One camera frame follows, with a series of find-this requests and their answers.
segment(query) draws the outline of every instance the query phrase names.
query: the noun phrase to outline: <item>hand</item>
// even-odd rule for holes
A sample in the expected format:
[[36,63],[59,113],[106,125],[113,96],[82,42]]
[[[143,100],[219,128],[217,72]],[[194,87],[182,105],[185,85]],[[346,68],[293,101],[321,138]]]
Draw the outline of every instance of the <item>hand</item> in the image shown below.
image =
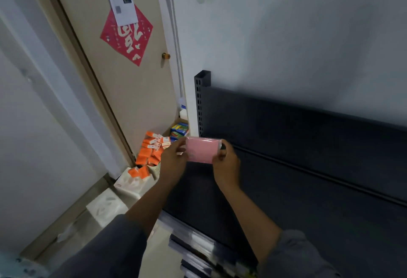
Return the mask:
[[213,175],[219,189],[225,193],[230,189],[239,189],[240,159],[237,157],[232,145],[222,139],[226,150],[222,149],[218,155],[213,156]]
[[181,147],[185,145],[185,142],[186,138],[180,138],[161,154],[160,179],[158,182],[170,185],[171,188],[178,183],[188,160],[188,154],[184,153],[185,148]]

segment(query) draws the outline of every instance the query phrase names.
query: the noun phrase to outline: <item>pink package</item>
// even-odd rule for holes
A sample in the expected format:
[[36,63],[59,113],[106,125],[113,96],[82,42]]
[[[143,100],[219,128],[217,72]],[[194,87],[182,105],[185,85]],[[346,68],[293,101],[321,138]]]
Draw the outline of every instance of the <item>pink package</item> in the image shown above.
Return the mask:
[[219,139],[186,137],[186,153],[188,160],[202,163],[212,163],[212,158],[222,147]]

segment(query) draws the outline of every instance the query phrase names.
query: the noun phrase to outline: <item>person's left hand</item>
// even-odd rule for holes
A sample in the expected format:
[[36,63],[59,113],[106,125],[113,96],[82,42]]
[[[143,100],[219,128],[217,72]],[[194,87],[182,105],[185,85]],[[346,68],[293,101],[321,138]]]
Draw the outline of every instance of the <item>person's left hand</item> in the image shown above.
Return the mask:
[[170,147],[167,147],[161,154],[161,183],[174,187],[180,180],[185,170],[188,154],[185,153],[185,148],[182,148],[186,142],[186,138],[180,138],[173,142]]

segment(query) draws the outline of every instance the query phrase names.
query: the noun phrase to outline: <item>beige door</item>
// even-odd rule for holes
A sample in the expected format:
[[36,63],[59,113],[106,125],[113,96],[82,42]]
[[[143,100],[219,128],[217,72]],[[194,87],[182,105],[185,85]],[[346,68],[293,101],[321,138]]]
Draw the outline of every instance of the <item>beige door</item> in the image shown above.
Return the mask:
[[60,0],[134,154],[147,130],[164,132],[176,116],[176,96],[158,0],[134,0],[153,25],[140,66],[100,39],[109,0]]

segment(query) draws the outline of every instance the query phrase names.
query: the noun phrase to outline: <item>rolled-up sleeve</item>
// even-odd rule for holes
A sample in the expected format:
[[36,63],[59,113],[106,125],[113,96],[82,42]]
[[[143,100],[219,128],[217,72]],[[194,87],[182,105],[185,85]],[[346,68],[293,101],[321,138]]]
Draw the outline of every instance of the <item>rolled-up sleeve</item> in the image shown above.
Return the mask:
[[118,215],[50,277],[138,277],[146,243],[141,228]]
[[259,266],[259,277],[284,278],[338,278],[341,275],[326,262],[318,250],[297,230],[281,233],[276,248]]

